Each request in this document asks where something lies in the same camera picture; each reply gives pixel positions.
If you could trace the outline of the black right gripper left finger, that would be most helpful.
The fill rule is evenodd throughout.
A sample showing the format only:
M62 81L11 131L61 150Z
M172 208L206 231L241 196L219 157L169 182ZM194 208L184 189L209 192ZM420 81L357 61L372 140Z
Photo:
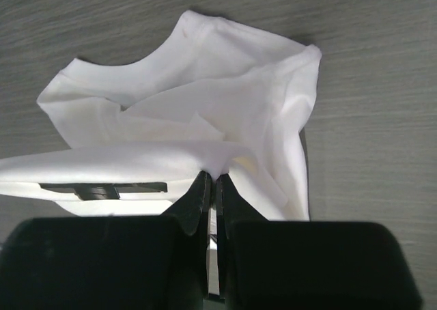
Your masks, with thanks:
M2 309L202 309L212 178L158 216L34 218L1 251Z

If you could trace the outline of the white t shirt with print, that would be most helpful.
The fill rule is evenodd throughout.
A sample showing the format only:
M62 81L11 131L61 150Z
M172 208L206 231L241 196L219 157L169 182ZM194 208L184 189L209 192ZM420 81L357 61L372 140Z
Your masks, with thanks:
M78 216L160 214L200 171L270 220L309 219L300 132L322 54L192 11L147 57L74 59L38 96L68 149L1 161L1 193Z

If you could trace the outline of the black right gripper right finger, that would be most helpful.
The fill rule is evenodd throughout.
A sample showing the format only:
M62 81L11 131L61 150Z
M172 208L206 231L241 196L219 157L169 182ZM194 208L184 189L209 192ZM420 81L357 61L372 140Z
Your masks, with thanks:
M423 299L383 225L270 221L216 182L219 291L228 309L420 309Z

